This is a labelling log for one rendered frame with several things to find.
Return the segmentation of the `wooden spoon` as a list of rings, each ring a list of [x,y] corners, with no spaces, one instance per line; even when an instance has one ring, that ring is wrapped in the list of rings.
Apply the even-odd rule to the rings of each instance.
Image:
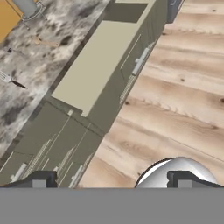
[[[33,40],[36,45],[43,45],[43,46],[50,46],[50,47],[59,47],[60,46],[60,43],[58,43],[58,42],[44,41],[37,36],[34,36]]]

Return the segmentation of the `dark grey cabinet run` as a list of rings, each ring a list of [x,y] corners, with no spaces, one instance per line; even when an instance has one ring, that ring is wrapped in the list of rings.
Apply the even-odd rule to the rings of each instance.
[[[182,4],[185,0],[168,0],[167,7],[167,24],[172,24],[175,17],[178,15]]]

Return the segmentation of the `olive cabinet door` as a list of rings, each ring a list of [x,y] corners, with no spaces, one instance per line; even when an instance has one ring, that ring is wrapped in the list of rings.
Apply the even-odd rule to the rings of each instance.
[[[57,135],[67,118],[67,114],[47,103],[0,169],[0,185],[11,182],[11,176],[22,164],[29,164],[37,156],[43,145]]]
[[[70,117],[47,145],[37,169],[53,171],[59,166],[58,187],[69,187],[71,177],[79,167],[83,165],[82,173],[87,168],[102,137],[103,134],[91,122]]]

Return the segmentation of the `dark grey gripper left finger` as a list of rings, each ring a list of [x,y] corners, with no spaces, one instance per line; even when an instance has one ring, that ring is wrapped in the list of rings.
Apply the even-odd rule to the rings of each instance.
[[[26,178],[0,185],[0,188],[57,188],[56,171],[34,171]]]

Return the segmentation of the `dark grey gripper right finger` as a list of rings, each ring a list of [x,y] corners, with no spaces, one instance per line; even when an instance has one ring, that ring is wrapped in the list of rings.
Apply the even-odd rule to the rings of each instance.
[[[190,171],[168,171],[167,186],[170,188],[224,188],[224,185],[198,178]]]

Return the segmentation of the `white round domed object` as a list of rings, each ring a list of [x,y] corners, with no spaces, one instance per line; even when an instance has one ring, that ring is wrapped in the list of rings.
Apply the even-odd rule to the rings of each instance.
[[[189,171],[200,179],[217,183],[213,173],[200,162],[189,157],[166,157],[150,165],[139,176],[135,187],[166,188],[168,171]]]

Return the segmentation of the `open olive drawer, beige inside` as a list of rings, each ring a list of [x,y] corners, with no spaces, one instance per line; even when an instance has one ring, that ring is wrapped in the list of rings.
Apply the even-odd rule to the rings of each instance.
[[[168,0],[115,0],[52,93],[106,132],[146,47],[149,55],[165,28]]]

